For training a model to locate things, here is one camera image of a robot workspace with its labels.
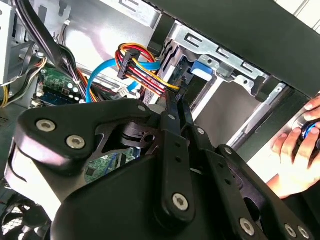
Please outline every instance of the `screw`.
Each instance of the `screw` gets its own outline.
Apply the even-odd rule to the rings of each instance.
[[[227,154],[230,154],[230,155],[232,154],[232,151],[229,148],[225,147],[224,150],[226,151]]]
[[[198,128],[198,132],[201,134],[201,135],[205,135],[205,131],[201,128]]]
[[[52,132],[56,129],[56,125],[50,120],[40,120],[36,124],[36,127],[43,132]]]
[[[82,137],[72,135],[66,139],[66,144],[72,149],[83,149],[86,142]]]
[[[290,234],[291,237],[294,237],[294,238],[297,237],[295,230],[293,230],[293,228],[290,225],[285,224],[284,227],[285,227],[286,231]]]
[[[171,114],[169,114],[169,118],[171,118],[172,120],[176,120],[175,116],[172,116]]]
[[[255,235],[254,226],[252,226],[251,222],[249,222],[247,219],[240,218],[240,225],[246,234],[248,234],[249,236]]]
[[[138,106],[138,109],[140,109],[142,112],[145,112],[146,111],[146,109],[143,107],[143,106]]]
[[[180,193],[176,193],[172,197],[173,204],[181,211],[187,211],[189,204],[185,196]]]
[[[310,238],[309,234],[302,226],[298,226],[298,229],[299,229],[299,232],[302,234],[302,236],[304,236],[306,239]]]

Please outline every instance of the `yellow cable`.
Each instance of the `yellow cable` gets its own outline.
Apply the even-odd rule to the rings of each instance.
[[[149,75],[151,75],[152,77],[154,77],[155,79],[157,79],[160,83],[166,85],[167,87],[169,88],[172,88],[172,89],[176,89],[176,90],[179,90],[180,88],[178,86],[174,86],[174,85],[171,85],[165,81],[163,81],[161,78],[159,78],[157,75],[155,75],[153,72],[147,70],[146,68],[144,68],[144,66],[142,66],[138,61],[137,59],[133,58],[132,59],[133,62],[140,68],[142,69],[143,71],[145,71],[146,73],[148,73]]]
[[[126,44],[123,44],[123,45],[120,47],[120,49],[121,49],[123,52],[126,52],[125,47],[130,47],[130,46],[138,46],[138,47],[144,49],[148,54],[150,54],[150,56],[152,57],[152,59],[156,62],[156,58],[154,57],[154,55],[153,55],[150,51],[148,51],[148,49],[146,49],[144,46],[142,46],[142,45],[140,45],[140,44],[138,44],[138,43],[134,43],[134,42],[133,42],[133,43],[126,43]]]
[[[3,108],[8,102],[8,89],[7,89],[7,86],[2,87],[2,90],[3,90],[3,100],[2,100],[2,104],[0,105],[0,108]]]
[[[86,78],[85,78],[84,74],[80,71],[80,69],[79,69],[79,68],[77,68],[76,70],[77,70],[77,72],[79,73],[80,77],[82,78],[82,81],[84,81],[84,82],[85,82],[85,84],[86,84],[86,85],[88,85],[88,82],[87,82],[87,80],[86,80]],[[93,101],[94,101],[94,102],[98,102],[98,100],[97,100],[96,96],[94,95],[94,93],[92,92],[92,90],[91,90],[91,89],[90,89],[90,95],[91,95],[91,97],[92,97],[92,99],[93,99]]]
[[[145,85],[144,83],[140,82],[137,78],[135,78],[134,76],[130,76],[130,75],[125,75],[127,78],[132,79],[134,81],[136,81],[138,84],[140,84],[141,86],[143,86],[145,89],[148,89],[150,92],[152,92],[153,94],[157,95],[159,98],[161,97],[157,92],[155,92],[154,90],[152,90],[150,87],[148,87],[147,85]]]

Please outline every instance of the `metal sheet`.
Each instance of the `metal sheet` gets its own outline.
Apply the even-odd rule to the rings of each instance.
[[[11,6],[0,1],[0,84],[8,80],[15,12]]]
[[[145,1],[303,94],[319,91],[320,37],[275,2]]]
[[[223,49],[218,44],[198,34],[189,27],[182,25],[178,21],[175,22],[168,38],[194,54],[214,57],[253,80],[259,76],[265,79],[268,78],[268,75],[263,71],[253,67],[232,52]]]
[[[59,16],[60,2],[66,4],[63,16]],[[48,8],[44,23],[56,38],[61,34],[65,20],[70,20],[65,30],[65,44],[81,68],[92,72],[104,61],[113,59],[122,43],[134,42],[148,46],[161,19],[158,11],[140,0],[121,2],[122,5],[104,0],[35,0],[33,7],[37,13],[39,6]],[[138,4],[134,4],[137,9],[132,14],[125,11],[128,8],[124,5],[129,2]],[[132,80],[119,80],[112,68],[102,74],[111,85],[123,87],[132,83]]]

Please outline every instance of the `black wire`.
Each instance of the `black wire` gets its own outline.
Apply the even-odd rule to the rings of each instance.
[[[14,102],[16,99],[18,99],[21,95],[23,95],[29,88],[30,83],[32,81],[31,76],[38,70],[38,68],[31,69],[25,77],[25,81],[21,87],[21,89],[12,97],[9,98],[8,103]]]
[[[12,0],[16,13],[39,48],[57,68],[63,67],[63,57],[59,46],[38,17],[29,0]]]
[[[135,77],[136,79],[138,79],[140,82],[144,83],[145,85],[147,85],[149,88],[151,88],[152,90],[154,90],[156,93],[158,93],[159,95],[162,95],[163,93],[160,92],[157,88],[155,88],[154,86],[152,86],[151,84],[149,84],[147,81],[145,81],[144,79],[142,79],[141,77],[139,77],[139,75],[135,74],[132,71],[128,71],[128,74]]]
[[[27,73],[28,69],[30,68],[30,63],[31,63],[31,59],[34,54],[35,47],[36,47],[36,44],[33,42],[30,45],[28,51],[26,52],[24,60],[23,60],[23,64],[22,64],[22,69],[21,69],[21,72],[19,75],[20,77],[25,75]]]

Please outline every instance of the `black cable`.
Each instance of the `black cable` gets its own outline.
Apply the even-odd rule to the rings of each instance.
[[[61,51],[60,46],[56,44],[29,0],[12,0],[12,3],[16,6],[18,17],[40,50],[45,53],[59,71],[79,81],[76,65],[70,62],[72,57],[68,53]]]
[[[30,83],[32,81],[31,76],[38,70],[38,68],[31,69],[25,77],[25,81],[21,87],[21,89],[12,97],[9,98],[8,103],[14,102],[16,99],[18,99],[21,95],[23,95],[29,88]]]
[[[27,32],[57,68],[63,68],[63,57],[59,46],[54,41],[41,19],[38,17],[29,0],[12,0],[16,13]]]
[[[23,64],[22,64],[22,69],[20,72],[20,77],[25,75],[28,71],[28,69],[30,68],[30,63],[31,63],[31,59],[34,55],[34,50],[35,50],[36,44],[33,42],[30,46],[28,51],[25,54],[24,60],[23,60]]]

